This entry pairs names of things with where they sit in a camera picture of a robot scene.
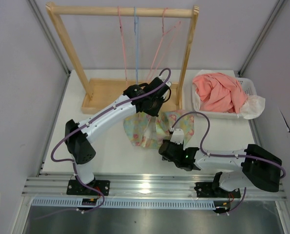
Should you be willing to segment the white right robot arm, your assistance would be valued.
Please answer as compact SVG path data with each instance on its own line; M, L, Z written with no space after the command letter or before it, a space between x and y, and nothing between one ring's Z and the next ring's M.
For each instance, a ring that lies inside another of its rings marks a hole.
M221 197L238 188L254 186L260 190L279 191L284 175L282 160L256 144L231 152L211 152L201 147L183 146L183 131L175 129L171 139L162 141L158 152L163 160L185 171L217 170L212 193Z

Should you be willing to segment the floral pastel skirt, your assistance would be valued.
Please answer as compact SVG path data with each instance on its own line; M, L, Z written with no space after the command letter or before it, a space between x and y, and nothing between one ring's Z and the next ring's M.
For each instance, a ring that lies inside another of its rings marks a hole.
M194 116L183 117L185 113L187 113L185 110L160 112L158 117L136 113L124 119L123 128L132 145L159 149L162 145L163 132L170 130L178 118L181 118L175 127L184 131L184 145L186 145L194 135Z

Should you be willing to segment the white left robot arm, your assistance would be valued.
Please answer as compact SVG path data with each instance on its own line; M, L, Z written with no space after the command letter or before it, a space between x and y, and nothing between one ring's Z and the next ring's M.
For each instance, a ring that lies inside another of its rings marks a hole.
M163 103L170 96L171 82L154 78L149 84L131 85L113 103L90 118L76 123L70 120L65 124L65 135L76 131L65 140L68 152L75 161L76 175L80 181L77 189L84 195L94 191L95 176L91 160L96 151L92 143L96 138L116 123L136 113L146 113L152 117L158 116Z

